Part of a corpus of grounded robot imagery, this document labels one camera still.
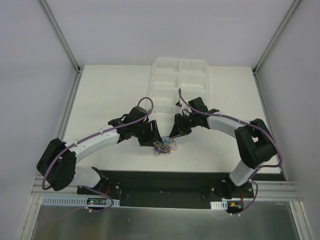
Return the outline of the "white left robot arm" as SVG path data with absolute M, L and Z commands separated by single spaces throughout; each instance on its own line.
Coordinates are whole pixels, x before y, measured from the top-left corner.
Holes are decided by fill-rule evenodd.
M 43 176 L 42 189 L 61 191 L 71 184 L 86 186 L 94 194 L 104 193 L 109 185 L 107 177 L 97 168 L 84 168 L 78 163 L 99 150 L 134 137 L 141 147 L 162 144 L 156 120 L 149 120 L 149 112 L 135 106 L 129 113 L 110 120 L 98 132 L 80 140 L 51 140 L 36 169 Z

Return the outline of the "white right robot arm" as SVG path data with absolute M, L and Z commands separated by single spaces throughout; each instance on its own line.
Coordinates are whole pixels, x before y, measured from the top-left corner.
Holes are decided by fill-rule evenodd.
M 237 197 L 264 163 L 273 156 L 280 155 L 280 150 L 262 119 L 245 122 L 217 109 L 209 110 L 201 97 L 188 101 L 186 105 L 191 111 L 185 114 L 182 110 L 174 115 L 170 138 L 186 136 L 192 132 L 192 128 L 204 127 L 236 139 L 240 161 L 216 188 L 216 194 L 220 197 Z

